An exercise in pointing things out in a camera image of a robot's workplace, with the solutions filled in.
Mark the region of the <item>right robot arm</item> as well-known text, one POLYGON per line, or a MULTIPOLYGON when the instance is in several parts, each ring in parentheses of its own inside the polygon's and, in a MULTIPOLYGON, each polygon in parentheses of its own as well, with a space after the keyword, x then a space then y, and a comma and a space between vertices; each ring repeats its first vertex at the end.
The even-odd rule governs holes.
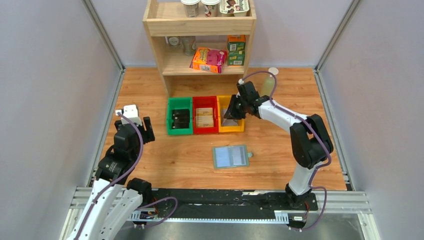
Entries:
POLYGON ((310 116, 292 111, 270 96, 260 96, 251 81, 240 79, 238 93, 233 94, 224 119, 241 120, 247 114, 271 122, 289 136, 296 160, 293 177, 285 187, 285 202, 291 209, 299 209, 312 190, 317 170, 331 162, 333 143, 321 116, 310 116))

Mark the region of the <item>grey-green card holder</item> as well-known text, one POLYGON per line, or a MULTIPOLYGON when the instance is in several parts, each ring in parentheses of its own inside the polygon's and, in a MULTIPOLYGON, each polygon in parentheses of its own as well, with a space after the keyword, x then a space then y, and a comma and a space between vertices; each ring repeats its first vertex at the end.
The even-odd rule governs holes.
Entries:
POLYGON ((212 148, 212 159, 215 169, 248 167, 253 152, 246 145, 216 146, 212 148))

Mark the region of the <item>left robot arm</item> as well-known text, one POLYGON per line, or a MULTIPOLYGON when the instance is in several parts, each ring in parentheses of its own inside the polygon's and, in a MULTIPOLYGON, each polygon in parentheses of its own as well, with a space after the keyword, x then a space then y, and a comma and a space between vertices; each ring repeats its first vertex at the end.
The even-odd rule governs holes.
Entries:
POLYGON ((144 145, 155 140, 151 119, 124 116, 114 125, 114 143, 98 164, 88 202, 69 240, 113 240, 136 208, 153 201, 150 182, 128 180, 144 145))

